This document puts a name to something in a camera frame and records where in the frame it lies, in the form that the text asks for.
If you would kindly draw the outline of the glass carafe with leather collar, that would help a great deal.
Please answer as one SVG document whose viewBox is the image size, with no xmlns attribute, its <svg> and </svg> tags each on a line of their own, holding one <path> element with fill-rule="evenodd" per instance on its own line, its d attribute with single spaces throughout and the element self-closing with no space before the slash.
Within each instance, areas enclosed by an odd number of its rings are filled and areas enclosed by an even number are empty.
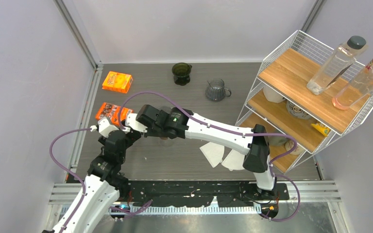
<svg viewBox="0 0 373 233">
<path fill-rule="evenodd" d="M 171 147 L 173 146 L 175 140 L 170 139 L 168 137 L 160 137 L 158 139 L 158 145 L 163 146 L 163 147 Z"/>
</svg>

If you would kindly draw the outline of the white paper coffee filter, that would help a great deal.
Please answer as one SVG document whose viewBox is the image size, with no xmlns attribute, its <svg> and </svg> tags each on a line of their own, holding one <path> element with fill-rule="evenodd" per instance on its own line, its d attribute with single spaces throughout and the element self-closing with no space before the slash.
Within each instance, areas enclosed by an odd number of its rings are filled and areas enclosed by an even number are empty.
<svg viewBox="0 0 373 233">
<path fill-rule="evenodd" d="M 203 153 L 204 157 L 210 163 L 212 168 L 215 168 L 218 164 L 222 162 L 224 156 L 225 146 L 208 142 L 200 147 L 200 151 Z"/>
</svg>

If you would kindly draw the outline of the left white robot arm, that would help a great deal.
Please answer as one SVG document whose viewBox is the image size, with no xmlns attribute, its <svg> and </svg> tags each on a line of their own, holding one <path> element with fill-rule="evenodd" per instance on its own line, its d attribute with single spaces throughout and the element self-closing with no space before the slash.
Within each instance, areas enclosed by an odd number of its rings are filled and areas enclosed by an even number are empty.
<svg viewBox="0 0 373 233">
<path fill-rule="evenodd" d="M 91 233 L 115 201 L 129 197 L 128 179 L 120 170 L 127 149 L 141 138 L 141 133 L 115 126 L 109 130 L 92 126 L 90 131 L 101 135 L 101 153 L 91 162 L 87 176 L 79 179 L 82 188 L 52 233 Z"/>
</svg>

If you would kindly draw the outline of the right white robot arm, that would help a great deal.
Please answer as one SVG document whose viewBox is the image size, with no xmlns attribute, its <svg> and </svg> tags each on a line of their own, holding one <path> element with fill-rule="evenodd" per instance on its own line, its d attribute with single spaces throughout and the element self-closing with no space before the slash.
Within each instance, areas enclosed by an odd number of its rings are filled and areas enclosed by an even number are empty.
<svg viewBox="0 0 373 233">
<path fill-rule="evenodd" d="M 144 105 L 126 118 L 126 125 L 145 137 L 199 139 L 228 147 L 243 155 L 238 162 L 254 174 L 258 194 L 271 199 L 277 193 L 276 178 L 270 168 L 270 148 L 264 126 L 238 127 L 216 122 L 187 109 L 170 112 Z"/>
</svg>

